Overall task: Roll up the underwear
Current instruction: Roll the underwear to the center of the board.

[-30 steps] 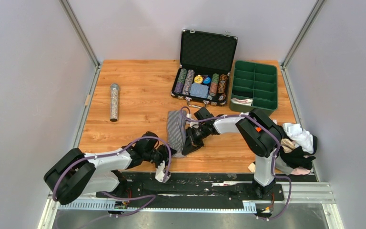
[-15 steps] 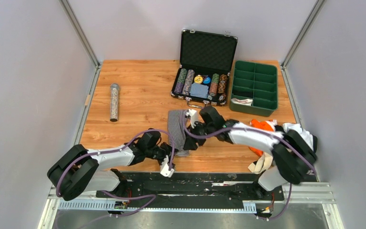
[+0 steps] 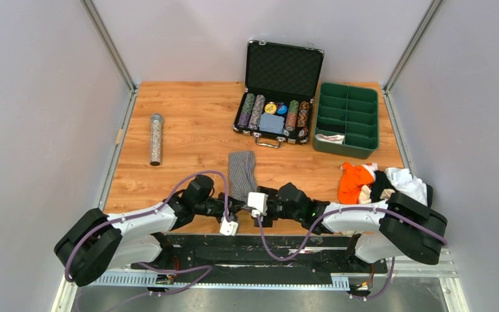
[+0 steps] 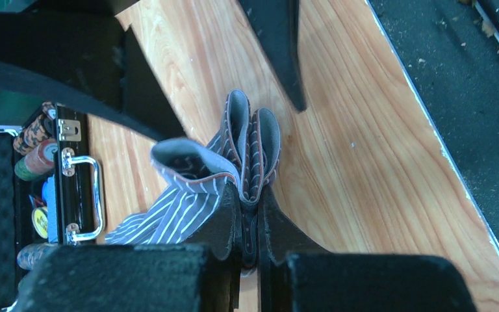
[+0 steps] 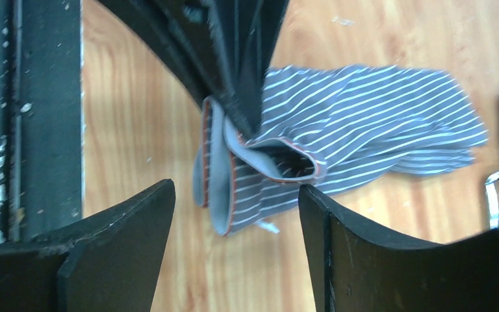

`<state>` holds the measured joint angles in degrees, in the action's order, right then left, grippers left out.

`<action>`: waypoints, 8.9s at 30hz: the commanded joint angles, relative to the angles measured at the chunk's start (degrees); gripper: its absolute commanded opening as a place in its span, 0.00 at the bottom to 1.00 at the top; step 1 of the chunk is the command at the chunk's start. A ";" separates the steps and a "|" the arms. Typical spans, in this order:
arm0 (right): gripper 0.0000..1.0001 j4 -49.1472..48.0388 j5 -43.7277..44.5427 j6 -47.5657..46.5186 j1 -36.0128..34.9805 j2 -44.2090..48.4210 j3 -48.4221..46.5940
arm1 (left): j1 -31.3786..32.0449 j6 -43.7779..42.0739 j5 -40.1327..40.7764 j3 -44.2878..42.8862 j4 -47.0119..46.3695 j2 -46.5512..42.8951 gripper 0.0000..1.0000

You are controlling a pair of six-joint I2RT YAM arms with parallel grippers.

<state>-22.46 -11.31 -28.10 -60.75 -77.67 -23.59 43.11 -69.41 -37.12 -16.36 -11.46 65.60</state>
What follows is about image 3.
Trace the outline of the grey striped underwear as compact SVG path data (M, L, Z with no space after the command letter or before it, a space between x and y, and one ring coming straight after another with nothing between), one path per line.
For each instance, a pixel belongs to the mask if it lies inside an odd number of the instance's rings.
M228 156L228 179L230 196L247 202L250 192L257 191L254 175L255 154L253 151L232 152Z

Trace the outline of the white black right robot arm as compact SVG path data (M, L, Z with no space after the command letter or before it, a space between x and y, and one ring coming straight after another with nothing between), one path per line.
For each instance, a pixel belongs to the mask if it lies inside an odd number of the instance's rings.
M445 216L408 195L367 204L312 200L292 183L280 189L260 188L248 194L255 226L268 228L278 219L294 220L308 234L350 231L352 242L345 262L362 271L380 259L404 255L418 263L437 265L446 246Z

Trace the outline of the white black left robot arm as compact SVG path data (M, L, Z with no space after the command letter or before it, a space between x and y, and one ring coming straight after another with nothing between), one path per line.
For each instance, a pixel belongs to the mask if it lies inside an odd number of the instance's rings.
M85 212L54 247L66 281L83 287L110 269L134 263L168 267L173 251L157 235L191 223L196 215L215 218L224 235L233 234L244 201L226 192L214 198L214 181L208 171L186 180L186 188L176 185L166 199L144 209L118 214L105 214L99 208Z

